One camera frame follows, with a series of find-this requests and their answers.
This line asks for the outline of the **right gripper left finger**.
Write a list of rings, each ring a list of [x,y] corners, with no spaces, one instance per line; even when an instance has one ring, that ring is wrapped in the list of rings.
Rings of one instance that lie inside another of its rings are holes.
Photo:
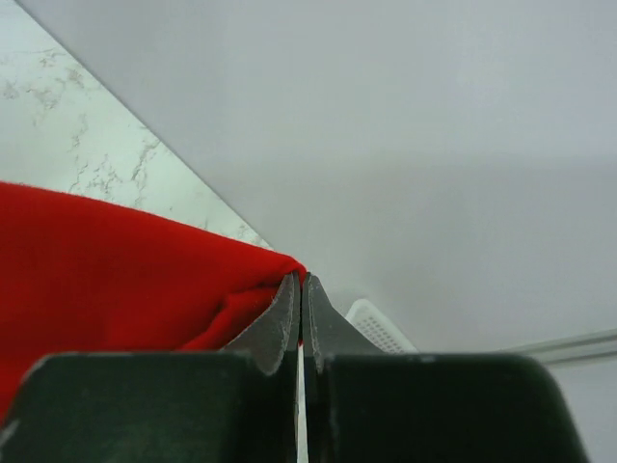
[[[292,462],[300,282],[215,352],[68,352],[24,375],[5,462]]]

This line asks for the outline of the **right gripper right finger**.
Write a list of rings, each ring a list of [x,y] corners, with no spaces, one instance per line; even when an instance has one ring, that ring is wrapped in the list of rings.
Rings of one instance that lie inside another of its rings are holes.
[[[561,391],[512,354],[387,353],[307,275],[302,340],[312,462],[584,462]]]

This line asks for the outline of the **red t shirt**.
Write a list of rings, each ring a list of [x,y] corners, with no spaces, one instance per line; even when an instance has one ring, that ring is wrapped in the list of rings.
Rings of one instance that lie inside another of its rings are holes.
[[[1,407],[62,352],[224,347],[296,259],[143,211],[1,186]]]

